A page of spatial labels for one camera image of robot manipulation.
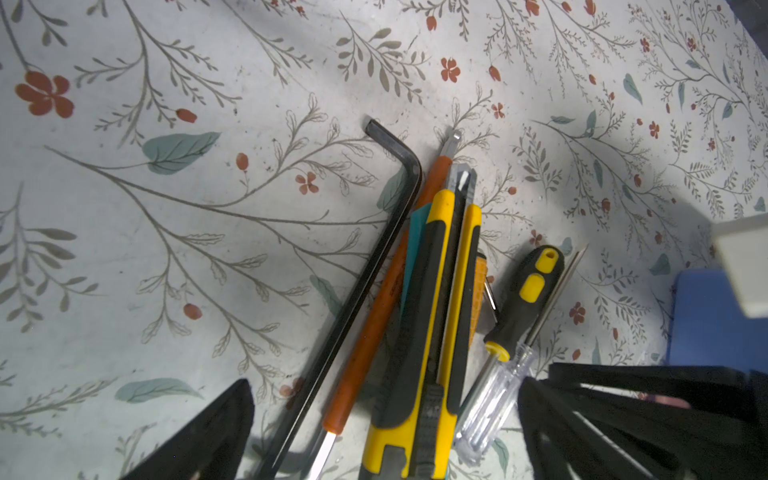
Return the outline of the clear handled screwdriver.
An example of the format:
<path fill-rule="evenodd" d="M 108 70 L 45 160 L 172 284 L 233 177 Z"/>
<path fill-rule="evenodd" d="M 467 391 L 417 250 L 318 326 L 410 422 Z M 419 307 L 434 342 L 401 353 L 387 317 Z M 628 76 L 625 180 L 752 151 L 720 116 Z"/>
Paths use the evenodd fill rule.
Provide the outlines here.
<path fill-rule="evenodd" d="M 462 462 L 473 466 L 480 463 L 516 407 L 518 391 L 533 360 L 532 347 L 523 345 L 507 363 L 492 358 L 488 352 L 487 361 L 462 405 L 456 427 L 454 449 Z"/>

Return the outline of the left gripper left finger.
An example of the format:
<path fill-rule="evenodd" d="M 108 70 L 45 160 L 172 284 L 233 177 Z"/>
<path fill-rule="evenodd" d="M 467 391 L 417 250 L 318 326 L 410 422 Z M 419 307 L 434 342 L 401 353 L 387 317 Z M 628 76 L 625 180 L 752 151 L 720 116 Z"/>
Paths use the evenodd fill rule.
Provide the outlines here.
<path fill-rule="evenodd" d="M 233 480 L 254 412 L 250 383 L 239 379 L 124 477 Z"/>

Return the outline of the yellow black screwdriver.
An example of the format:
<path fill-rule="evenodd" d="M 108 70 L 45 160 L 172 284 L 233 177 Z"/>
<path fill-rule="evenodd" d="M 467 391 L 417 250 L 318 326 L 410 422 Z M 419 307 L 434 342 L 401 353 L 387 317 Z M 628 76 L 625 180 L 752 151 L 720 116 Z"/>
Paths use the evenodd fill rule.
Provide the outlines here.
<path fill-rule="evenodd" d="M 484 337 L 492 358 L 507 363 L 519 346 L 533 346 L 587 249 L 588 244 L 581 246 L 566 261 L 560 249 L 543 245 L 523 258 L 512 276 L 496 325 Z"/>

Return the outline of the white blue plastic toolbox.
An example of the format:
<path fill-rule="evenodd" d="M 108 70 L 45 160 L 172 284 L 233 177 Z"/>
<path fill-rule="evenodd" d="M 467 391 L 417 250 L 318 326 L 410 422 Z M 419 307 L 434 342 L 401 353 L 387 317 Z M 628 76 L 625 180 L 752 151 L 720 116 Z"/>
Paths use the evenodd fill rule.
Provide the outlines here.
<path fill-rule="evenodd" d="M 767 215 L 712 228 L 716 269 L 676 279 L 665 363 L 767 372 Z"/>

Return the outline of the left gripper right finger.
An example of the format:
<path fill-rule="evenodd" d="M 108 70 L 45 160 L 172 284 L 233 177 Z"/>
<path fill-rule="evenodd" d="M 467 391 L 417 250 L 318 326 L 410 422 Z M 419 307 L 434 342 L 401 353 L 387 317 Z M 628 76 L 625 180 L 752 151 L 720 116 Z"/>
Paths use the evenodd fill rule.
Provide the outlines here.
<path fill-rule="evenodd" d="M 764 479 L 767 376 L 554 363 L 519 418 L 537 479 Z"/>

